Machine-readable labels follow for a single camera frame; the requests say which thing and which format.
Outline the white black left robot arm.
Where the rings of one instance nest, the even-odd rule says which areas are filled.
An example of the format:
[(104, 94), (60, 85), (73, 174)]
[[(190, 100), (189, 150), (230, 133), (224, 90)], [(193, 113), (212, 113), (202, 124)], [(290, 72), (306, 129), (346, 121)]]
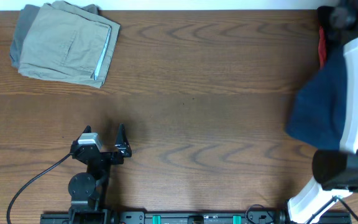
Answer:
[(111, 166), (121, 165), (132, 156), (125, 126), (119, 125), (114, 146), (116, 151), (103, 152), (98, 133), (87, 126), (70, 149), (72, 158), (87, 166), (86, 172), (74, 175), (69, 184), (71, 195), (69, 223), (119, 223), (118, 214), (105, 207)]

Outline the navy blue shorts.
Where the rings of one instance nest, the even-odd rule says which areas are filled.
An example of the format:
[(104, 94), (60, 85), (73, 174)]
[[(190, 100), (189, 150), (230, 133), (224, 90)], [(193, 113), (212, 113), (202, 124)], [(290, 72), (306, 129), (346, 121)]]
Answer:
[(286, 133), (322, 150), (339, 150), (346, 120), (347, 70), (343, 47), (296, 94)]

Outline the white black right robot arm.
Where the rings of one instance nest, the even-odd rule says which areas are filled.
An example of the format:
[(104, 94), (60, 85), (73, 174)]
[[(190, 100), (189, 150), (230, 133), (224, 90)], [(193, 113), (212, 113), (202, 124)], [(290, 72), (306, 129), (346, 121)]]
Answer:
[(316, 148), (311, 180), (277, 223), (349, 223), (352, 210), (330, 208), (358, 193), (358, 1), (318, 8), (318, 73), (297, 93), (289, 136)]

